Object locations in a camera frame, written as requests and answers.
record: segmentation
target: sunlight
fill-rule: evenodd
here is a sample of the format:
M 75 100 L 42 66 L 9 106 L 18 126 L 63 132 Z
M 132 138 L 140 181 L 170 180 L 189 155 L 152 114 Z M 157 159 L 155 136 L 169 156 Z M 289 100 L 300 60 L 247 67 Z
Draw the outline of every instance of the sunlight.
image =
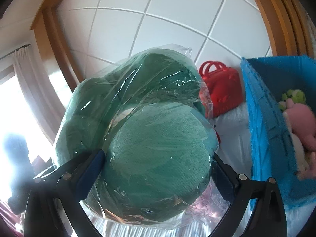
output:
M 3 152 L 4 135 L 17 133 L 25 137 L 31 163 L 38 155 L 47 162 L 51 157 L 52 145 L 34 119 L 16 76 L 0 85 L 0 97 L 0 199 L 7 201 L 11 197 L 9 182 L 12 171 Z

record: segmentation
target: white bedsheet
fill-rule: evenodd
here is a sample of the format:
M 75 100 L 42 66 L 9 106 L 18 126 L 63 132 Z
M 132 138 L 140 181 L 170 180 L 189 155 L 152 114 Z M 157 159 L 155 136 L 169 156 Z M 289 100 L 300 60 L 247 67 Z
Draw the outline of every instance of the white bedsheet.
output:
M 243 173 L 251 177 L 252 160 L 247 104 L 243 103 L 238 108 L 219 116 L 214 120 L 214 124 L 221 138 L 221 145 L 217 153 L 219 157 L 224 163 L 231 165 L 237 174 Z M 315 204 L 286 211 L 288 237 L 295 237 L 299 233 L 315 208 Z M 250 216 L 251 211 L 248 206 L 234 236 L 237 237 L 243 233 Z M 100 218 L 90 217 L 90 219 L 104 237 L 206 237 L 213 230 L 199 222 L 176 230 L 160 230 L 123 225 Z

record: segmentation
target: green stuffed animal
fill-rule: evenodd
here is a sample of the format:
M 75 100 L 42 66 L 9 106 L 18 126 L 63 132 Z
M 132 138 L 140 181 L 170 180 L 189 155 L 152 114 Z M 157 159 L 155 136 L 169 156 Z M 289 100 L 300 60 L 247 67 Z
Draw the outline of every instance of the green stuffed animal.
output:
M 218 147 L 202 88 L 193 61 L 166 49 L 83 81 L 57 135 L 54 164 L 102 149 L 104 169 L 85 201 L 92 211 L 129 224 L 180 214 L 206 189 Z
M 293 100 L 294 103 L 301 103 L 301 104 L 304 104 L 304 105 L 307 105 L 306 104 L 306 97 L 305 97 L 305 94 L 303 93 L 303 91 L 301 90 L 288 90 L 286 93 L 283 93 L 282 94 L 282 97 L 281 97 L 281 100 L 278 105 L 279 105 L 279 108 L 282 112 L 284 112 L 286 110 L 286 104 L 285 104 L 285 101 L 288 99 L 288 98 L 291 98 Z

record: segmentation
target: blue plastic crate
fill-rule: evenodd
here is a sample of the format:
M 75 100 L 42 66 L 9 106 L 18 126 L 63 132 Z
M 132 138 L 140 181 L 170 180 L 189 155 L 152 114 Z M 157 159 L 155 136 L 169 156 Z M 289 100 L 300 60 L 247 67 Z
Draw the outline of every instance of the blue plastic crate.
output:
M 251 132 L 252 178 L 274 177 L 288 208 L 316 201 L 316 180 L 299 181 L 293 144 L 277 101 L 288 89 L 301 89 L 316 111 L 316 63 L 307 56 L 243 59 Z

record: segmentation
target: black clamp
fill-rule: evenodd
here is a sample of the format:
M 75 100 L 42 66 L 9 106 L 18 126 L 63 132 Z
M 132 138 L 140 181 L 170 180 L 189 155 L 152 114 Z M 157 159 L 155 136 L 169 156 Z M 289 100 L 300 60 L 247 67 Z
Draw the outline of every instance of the black clamp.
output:
M 70 237 L 54 204 L 54 199 L 60 199 L 79 237 L 101 237 L 79 202 L 86 199 L 104 162 L 102 150 L 82 153 L 55 171 L 35 178 L 26 207 L 24 236 Z M 287 236 L 284 206 L 273 178 L 261 182 L 237 175 L 217 154 L 210 175 L 222 197 L 231 203 L 211 237 L 233 236 L 251 199 L 257 202 L 242 237 Z

